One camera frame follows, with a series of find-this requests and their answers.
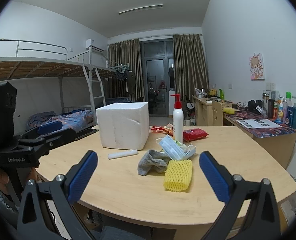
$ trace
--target white wall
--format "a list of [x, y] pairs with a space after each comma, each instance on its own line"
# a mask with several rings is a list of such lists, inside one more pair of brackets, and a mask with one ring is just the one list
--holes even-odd
[[[0, 15], [0, 39], [21, 39], [64, 46], [68, 57], [86, 51], [86, 39], [93, 38], [99, 47], [107, 47], [107, 38], [101, 34], [64, 17], [36, 6], [10, 2]], [[16, 54], [16, 42], [0, 41], [0, 57], [13, 57]], [[43, 45], [24, 43], [23, 48], [46, 49], [61, 52]], [[18, 56], [65, 59], [59, 54], [19, 51]], [[105, 66], [105, 58], [93, 53], [93, 64]], [[17, 88], [15, 113], [15, 132], [25, 130], [29, 116], [45, 112], [62, 112], [58, 78], [27, 78], [10, 80]], [[94, 83], [94, 96], [100, 93], [99, 83]], [[85, 78], [63, 78], [63, 96], [65, 106], [89, 105], [89, 90]]]
[[[65, 16], [37, 6], [10, 2], [0, 14], [0, 39], [21, 39], [63, 46], [68, 50], [68, 58], [86, 51], [86, 40], [89, 38], [94, 39], [98, 47], [107, 48], [106, 37]], [[0, 41], [0, 57], [14, 57], [16, 47], [15, 41]], [[20, 47], [65, 52], [65, 49], [24, 42], [20, 43]], [[66, 59], [61, 54], [27, 50], [20, 50], [18, 56]], [[105, 58], [96, 55], [93, 64], [104, 66]]]
[[108, 44], [139, 38], [140, 41], [171, 39], [173, 34], [201, 34], [201, 27], [177, 27], [144, 32], [134, 32], [108, 38]]
[[[265, 82], [296, 96], [296, 11], [288, 0], [210, 0], [202, 31], [210, 86], [226, 99], [261, 99]], [[250, 80], [253, 53], [263, 55], [265, 81]], [[287, 170], [296, 178], [296, 146]]]

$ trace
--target metal screw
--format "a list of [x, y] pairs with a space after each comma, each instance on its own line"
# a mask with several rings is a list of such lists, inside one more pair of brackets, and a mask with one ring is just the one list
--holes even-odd
[[35, 180], [34, 179], [29, 179], [28, 181], [27, 181], [27, 185], [28, 186], [31, 186], [31, 185], [33, 185], [35, 183]]
[[233, 175], [233, 179], [234, 179], [235, 181], [241, 181], [241, 180], [242, 180], [242, 177], [241, 177], [241, 175], [239, 175], [239, 174], [235, 174], [235, 175]]
[[63, 181], [63, 180], [64, 180], [64, 178], [65, 178], [65, 176], [64, 176], [64, 175], [62, 175], [62, 174], [59, 174], [59, 175], [57, 175], [57, 176], [56, 176], [56, 181]]
[[264, 183], [265, 185], [269, 185], [269, 184], [270, 184], [270, 180], [267, 179], [267, 178], [264, 178], [264, 179], [263, 179], [263, 183]]

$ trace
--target anime poster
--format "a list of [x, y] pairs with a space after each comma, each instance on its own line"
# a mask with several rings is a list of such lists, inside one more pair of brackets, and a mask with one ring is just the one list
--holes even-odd
[[262, 54], [254, 54], [249, 58], [251, 80], [265, 79]]

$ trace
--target surgical mask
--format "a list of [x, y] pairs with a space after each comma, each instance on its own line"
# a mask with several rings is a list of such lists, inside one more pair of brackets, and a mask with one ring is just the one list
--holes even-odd
[[164, 138], [159, 138], [155, 141], [163, 148], [164, 152], [167, 153], [169, 157], [175, 161], [186, 160], [195, 153], [194, 146], [192, 146], [191, 149], [189, 149], [188, 147], [189, 150], [185, 153], [169, 135]]

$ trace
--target wall outlet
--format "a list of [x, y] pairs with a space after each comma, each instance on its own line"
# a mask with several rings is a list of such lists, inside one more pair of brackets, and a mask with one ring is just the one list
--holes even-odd
[[271, 83], [266, 83], [266, 90], [271, 91]]

